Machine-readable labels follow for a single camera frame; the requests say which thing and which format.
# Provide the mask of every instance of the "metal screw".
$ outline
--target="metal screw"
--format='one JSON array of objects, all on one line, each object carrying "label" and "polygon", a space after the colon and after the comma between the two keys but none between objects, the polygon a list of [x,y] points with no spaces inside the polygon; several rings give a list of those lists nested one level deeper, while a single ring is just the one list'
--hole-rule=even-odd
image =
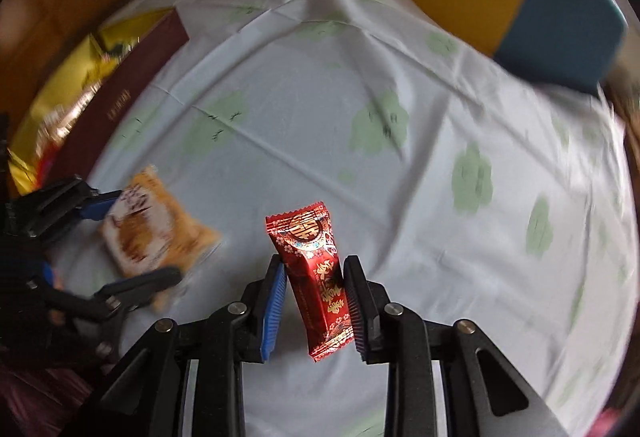
[{"label": "metal screw", "polygon": [[399,303],[391,302],[385,305],[385,312],[387,314],[391,314],[392,316],[399,316],[404,312],[404,307],[402,307]]},{"label": "metal screw", "polygon": [[169,318],[162,318],[154,324],[154,328],[158,332],[169,332],[174,328],[174,321]]},{"label": "metal screw", "polygon": [[112,311],[120,307],[120,300],[118,300],[116,296],[109,296],[104,302]]},{"label": "metal screw", "polygon": [[476,331],[476,324],[471,320],[460,320],[456,326],[463,334],[473,334]]},{"label": "metal screw", "polygon": [[100,345],[95,347],[95,353],[97,354],[98,357],[101,357],[102,359],[104,359],[105,357],[108,357],[112,352],[113,352],[113,347],[109,343],[106,343],[105,341],[103,341],[102,343],[100,343]]},{"label": "metal screw", "polygon": [[239,316],[240,314],[244,314],[246,312],[246,305],[242,302],[233,302],[229,303],[229,306],[226,308],[231,314],[235,314]]}]

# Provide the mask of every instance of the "snack package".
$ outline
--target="snack package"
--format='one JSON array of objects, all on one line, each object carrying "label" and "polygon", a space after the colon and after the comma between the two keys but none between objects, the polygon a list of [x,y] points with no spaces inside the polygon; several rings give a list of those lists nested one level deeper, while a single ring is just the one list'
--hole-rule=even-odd
[{"label": "snack package", "polygon": [[95,62],[95,66],[87,72],[82,82],[82,92],[76,101],[67,107],[57,105],[44,117],[38,127],[35,147],[36,186],[38,188],[44,186],[60,147],[64,144],[81,113],[100,90],[102,81],[111,75],[138,41],[138,38],[132,38],[129,42],[117,44],[112,51],[102,54]]},{"label": "snack package", "polygon": [[353,340],[329,211],[316,202],[266,223],[305,322],[309,355],[320,361]]},{"label": "snack package", "polygon": [[[153,166],[135,175],[122,191],[104,218],[102,236],[126,277],[167,265],[175,265],[184,275],[208,257],[221,238],[184,211]],[[154,306],[161,308],[160,303]]]}]

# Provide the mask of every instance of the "green flower pattern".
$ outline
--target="green flower pattern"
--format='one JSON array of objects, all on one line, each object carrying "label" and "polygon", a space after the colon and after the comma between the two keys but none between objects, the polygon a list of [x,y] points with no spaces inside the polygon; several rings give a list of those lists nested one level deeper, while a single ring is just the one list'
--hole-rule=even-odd
[{"label": "green flower pattern", "polygon": [[609,245],[609,231],[607,231],[607,226],[605,226],[604,222],[600,222],[598,226],[598,251],[601,257],[607,250],[607,245]]},{"label": "green flower pattern", "polygon": [[628,273],[626,271],[626,266],[623,263],[621,263],[618,266],[618,283],[622,285],[626,281],[627,277],[628,277]]},{"label": "green flower pattern", "polygon": [[246,19],[249,16],[252,16],[257,13],[261,13],[263,11],[264,11],[264,7],[261,6],[260,4],[245,3],[242,5],[236,6],[236,8],[229,13],[228,19],[229,19],[229,22],[231,23],[239,22]]},{"label": "green flower pattern", "polygon": [[388,90],[360,110],[351,121],[351,150],[377,155],[406,141],[409,114],[400,105],[398,94]]},{"label": "green flower pattern", "polygon": [[582,127],[582,137],[590,144],[596,144],[600,139],[600,132],[592,126]]},{"label": "green flower pattern", "polygon": [[356,176],[349,170],[340,170],[340,173],[338,173],[338,181],[347,185],[355,184]]},{"label": "green flower pattern", "polygon": [[554,130],[558,134],[558,139],[560,140],[560,144],[562,148],[565,150],[569,147],[569,131],[564,126],[564,123],[557,117],[551,118],[551,125],[553,125]]},{"label": "green flower pattern", "polygon": [[300,24],[298,36],[309,40],[320,41],[328,36],[337,36],[347,28],[348,19],[340,13],[332,13],[324,20],[303,22]]},{"label": "green flower pattern", "polygon": [[584,284],[586,279],[583,279],[575,290],[574,301],[571,303],[571,312],[569,313],[569,329],[571,330],[575,326],[575,322],[578,321],[580,310],[582,309],[582,298],[584,297]]},{"label": "green flower pattern", "polygon": [[427,35],[427,47],[439,56],[448,57],[458,52],[458,42],[443,32],[430,32]]},{"label": "green flower pattern", "polygon": [[549,203],[540,195],[533,205],[527,226],[527,254],[541,258],[551,246],[554,228],[549,221]]},{"label": "green flower pattern", "polygon": [[593,369],[591,370],[591,377],[589,379],[589,384],[593,384],[593,381],[595,381],[598,376],[600,375],[600,373],[602,372],[602,370],[604,369],[604,358],[600,358],[596,361],[596,363],[593,365]]},{"label": "green flower pattern", "polygon": [[142,133],[154,120],[160,106],[147,106],[136,110],[131,117],[126,118],[118,127],[113,137],[113,147],[115,149],[135,150],[140,140],[143,139]]},{"label": "green flower pattern", "polygon": [[182,151],[188,156],[202,156],[216,146],[222,146],[232,136],[231,125],[242,123],[246,114],[239,90],[204,104],[182,141]]},{"label": "green flower pattern", "polygon": [[578,386],[578,382],[580,381],[581,377],[582,369],[578,369],[574,372],[574,375],[572,375],[564,384],[564,388],[562,389],[562,392],[558,397],[558,407],[563,407],[566,402],[572,398],[575,393],[575,388]]},{"label": "green flower pattern", "polygon": [[494,196],[491,163],[480,155],[477,144],[470,144],[456,158],[451,175],[453,205],[461,213],[478,213]]}]

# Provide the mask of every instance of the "candy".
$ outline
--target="candy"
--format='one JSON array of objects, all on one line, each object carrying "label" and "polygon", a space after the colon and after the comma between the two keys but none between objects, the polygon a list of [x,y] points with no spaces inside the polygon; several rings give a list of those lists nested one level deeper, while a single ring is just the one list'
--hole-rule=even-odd
[{"label": "candy", "polygon": [[316,202],[266,223],[305,322],[309,355],[320,361],[353,339],[329,211]]}]

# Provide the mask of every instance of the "pink object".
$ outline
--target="pink object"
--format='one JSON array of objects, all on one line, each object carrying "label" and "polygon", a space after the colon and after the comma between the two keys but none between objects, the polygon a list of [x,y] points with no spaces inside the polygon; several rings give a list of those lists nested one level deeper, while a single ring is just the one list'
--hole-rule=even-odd
[{"label": "pink object", "polygon": [[72,370],[12,370],[0,362],[0,399],[25,437],[56,437],[90,393]]},{"label": "pink object", "polygon": [[598,416],[586,437],[604,437],[618,421],[619,415],[617,410],[607,408]]}]

